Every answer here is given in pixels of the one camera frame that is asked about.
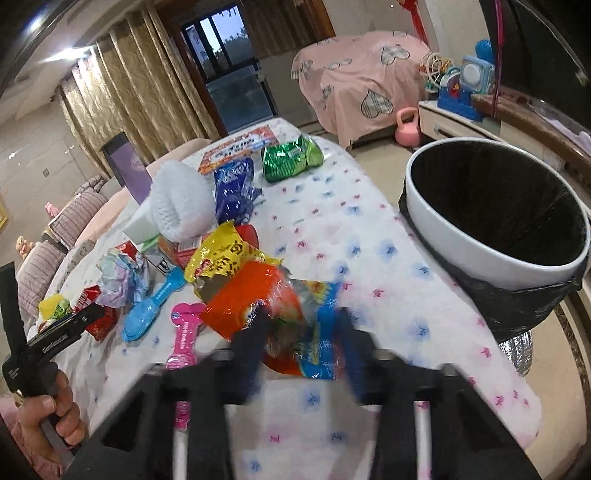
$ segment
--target white knit item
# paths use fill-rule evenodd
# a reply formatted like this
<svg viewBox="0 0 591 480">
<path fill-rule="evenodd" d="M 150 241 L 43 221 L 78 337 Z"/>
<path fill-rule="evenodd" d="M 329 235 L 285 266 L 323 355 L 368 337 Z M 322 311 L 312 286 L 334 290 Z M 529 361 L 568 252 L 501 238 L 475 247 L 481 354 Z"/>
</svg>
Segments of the white knit item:
<svg viewBox="0 0 591 480">
<path fill-rule="evenodd" d="M 181 162 L 167 162 L 154 178 L 152 218 L 160 233 L 182 242 L 207 232 L 216 221 L 216 203 L 207 180 Z"/>
</svg>

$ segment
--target tile floor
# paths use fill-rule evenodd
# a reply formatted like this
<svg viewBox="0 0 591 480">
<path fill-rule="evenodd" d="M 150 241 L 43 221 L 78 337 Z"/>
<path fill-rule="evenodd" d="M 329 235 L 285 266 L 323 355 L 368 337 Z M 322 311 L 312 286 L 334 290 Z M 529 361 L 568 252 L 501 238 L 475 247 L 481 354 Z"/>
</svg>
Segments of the tile floor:
<svg viewBox="0 0 591 480">
<path fill-rule="evenodd" d="M 393 140 L 381 140 L 354 148 L 351 154 L 390 203 L 397 205 L 411 153 Z M 571 318 L 569 322 L 580 337 L 578 325 Z M 527 455 L 544 480 L 556 480 L 586 440 L 583 389 L 569 342 L 555 313 L 533 329 L 532 337 L 533 363 L 525 378 L 541 398 L 543 420 Z"/>
</svg>

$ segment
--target red package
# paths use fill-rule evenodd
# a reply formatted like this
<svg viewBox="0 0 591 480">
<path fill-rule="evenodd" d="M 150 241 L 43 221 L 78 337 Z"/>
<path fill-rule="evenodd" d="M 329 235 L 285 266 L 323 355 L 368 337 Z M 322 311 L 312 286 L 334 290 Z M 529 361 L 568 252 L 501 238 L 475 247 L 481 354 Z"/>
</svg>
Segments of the red package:
<svg viewBox="0 0 591 480">
<path fill-rule="evenodd" d="M 85 288 L 82 291 L 82 295 L 80 295 L 80 298 L 78 299 L 76 305 L 73 308 L 74 313 L 78 313 L 83 308 L 87 307 L 91 303 L 94 303 L 99 295 L 100 287 L 98 285 Z M 86 327 L 86 331 L 90 333 L 97 342 L 100 342 L 107 336 L 107 333 L 109 333 L 111 329 L 115 326 L 115 324 L 117 323 L 117 317 L 117 310 L 115 310 L 112 307 L 105 307 L 105 316 L 91 323 L 88 327 Z"/>
</svg>

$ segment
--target white bedsheet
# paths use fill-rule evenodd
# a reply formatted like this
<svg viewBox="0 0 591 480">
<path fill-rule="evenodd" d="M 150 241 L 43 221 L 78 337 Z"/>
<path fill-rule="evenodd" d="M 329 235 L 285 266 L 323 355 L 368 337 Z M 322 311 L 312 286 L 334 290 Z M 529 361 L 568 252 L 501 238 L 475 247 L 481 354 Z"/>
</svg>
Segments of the white bedsheet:
<svg viewBox="0 0 591 480">
<path fill-rule="evenodd" d="M 299 134 L 282 119 L 268 124 L 281 142 Z M 295 278 L 334 280 L 344 274 L 340 304 L 352 309 L 359 328 L 416 365 L 458 365 L 517 441 L 531 444 L 541 403 L 499 350 L 472 302 L 406 230 L 398 209 L 356 161 L 337 145 L 317 140 L 326 157 L 322 167 L 275 185 L 257 172 L 264 196 L 252 224 L 261 249 L 283 257 Z M 202 156 L 196 153 L 185 162 L 196 168 Z M 96 284 L 96 261 L 127 240 L 122 228 L 136 208 L 130 202 L 74 269 L 61 291 L 70 301 Z M 196 301 L 187 286 L 166 302 L 141 340 L 124 344 L 119 321 L 101 344 L 85 333 L 58 356 L 91 432 L 150 364 L 165 362 L 172 352 L 172 307 Z M 205 355 L 221 341 L 208 330 L 195 350 Z M 357 407 L 346 381 L 284 377 L 266 367 L 262 376 L 261 392 L 250 405 L 228 408 L 237 478 L 275 479 L 278 472 L 297 479 L 368 477 L 375 409 Z M 417 405 L 421 479 L 430 477 L 424 407 Z M 183 433 L 176 439 L 186 443 Z M 181 456 L 176 465 L 183 470 Z"/>
</svg>

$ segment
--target orange snack bag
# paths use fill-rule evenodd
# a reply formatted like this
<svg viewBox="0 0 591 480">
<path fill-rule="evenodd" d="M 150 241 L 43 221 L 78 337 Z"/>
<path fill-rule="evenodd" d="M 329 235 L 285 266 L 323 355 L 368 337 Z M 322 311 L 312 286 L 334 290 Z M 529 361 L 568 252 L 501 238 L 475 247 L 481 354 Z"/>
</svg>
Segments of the orange snack bag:
<svg viewBox="0 0 591 480">
<path fill-rule="evenodd" d="M 274 318 L 267 340 L 265 364 L 284 374 L 301 375 L 293 352 L 288 348 L 307 327 L 298 296 L 284 273 L 274 265 L 249 261 L 207 305 L 205 324 L 226 340 L 248 327 L 254 308 L 264 304 Z"/>
</svg>

